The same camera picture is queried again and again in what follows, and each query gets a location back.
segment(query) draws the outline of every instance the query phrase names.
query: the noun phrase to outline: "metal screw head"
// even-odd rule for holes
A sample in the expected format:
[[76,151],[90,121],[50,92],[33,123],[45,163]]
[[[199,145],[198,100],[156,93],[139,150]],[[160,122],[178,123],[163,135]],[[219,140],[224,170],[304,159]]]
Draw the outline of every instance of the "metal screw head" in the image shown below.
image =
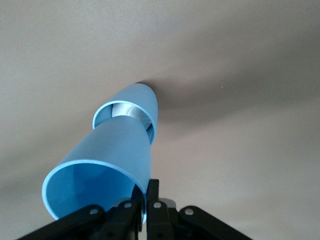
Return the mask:
[[89,213],[90,213],[91,215],[97,214],[97,213],[98,213],[98,209],[96,209],[96,208],[91,209]]
[[184,213],[185,213],[186,215],[191,216],[191,215],[194,214],[194,211],[193,211],[191,208],[187,208],[186,210],[184,210]]
[[124,204],[125,209],[131,208],[131,207],[132,207],[132,204],[130,202],[127,202]]
[[153,207],[155,208],[155,209],[159,209],[159,208],[161,208],[161,202],[155,202],[154,204],[153,204]]

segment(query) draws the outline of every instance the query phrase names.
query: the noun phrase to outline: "white paper inside tube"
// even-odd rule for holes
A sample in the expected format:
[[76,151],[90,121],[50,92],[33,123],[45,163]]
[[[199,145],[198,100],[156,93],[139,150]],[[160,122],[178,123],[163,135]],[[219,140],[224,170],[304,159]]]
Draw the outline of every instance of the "white paper inside tube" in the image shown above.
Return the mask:
[[132,118],[135,118],[139,120],[142,125],[144,126],[144,129],[148,129],[151,125],[150,118],[139,108],[136,106],[133,106],[129,103],[115,103],[112,106],[112,117],[117,116],[130,116]]

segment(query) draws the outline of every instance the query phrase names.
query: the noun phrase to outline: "black arm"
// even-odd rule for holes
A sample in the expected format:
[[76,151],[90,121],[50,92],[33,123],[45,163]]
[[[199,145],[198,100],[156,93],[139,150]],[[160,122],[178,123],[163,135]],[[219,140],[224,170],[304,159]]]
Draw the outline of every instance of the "black arm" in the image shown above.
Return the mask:
[[[138,240],[144,197],[137,186],[130,200],[104,211],[86,206],[18,240]],[[159,198],[159,180],[147,190],[148,240],[252,240],[196,206],[179,212],[174,201]]]

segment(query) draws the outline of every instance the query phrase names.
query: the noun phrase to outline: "screw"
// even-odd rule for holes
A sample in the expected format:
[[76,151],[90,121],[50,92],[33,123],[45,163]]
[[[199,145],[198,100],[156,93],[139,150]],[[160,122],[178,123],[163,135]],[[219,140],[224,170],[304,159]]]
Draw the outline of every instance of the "screw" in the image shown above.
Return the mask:
[[161,208],[161,202],[155,202],[154,204],[153,204],[153,207],[155,208],[155,209],[159,209],[159,208]]
[[184,213],[185,213],[186,215],[191,216],[191,215],[194,214],[194,211],[193,211],[191,208],[187,208],[186,210],[184,210]]
[[96,208],[91,209],[89,213],[90,213],[91,215],[97,214],[97,213],[98,213],[98,209],[96,209]]
[[124,204],[125,209],[131,208],[131,207],[132,207],[132,204],[130,202],[127,202]]

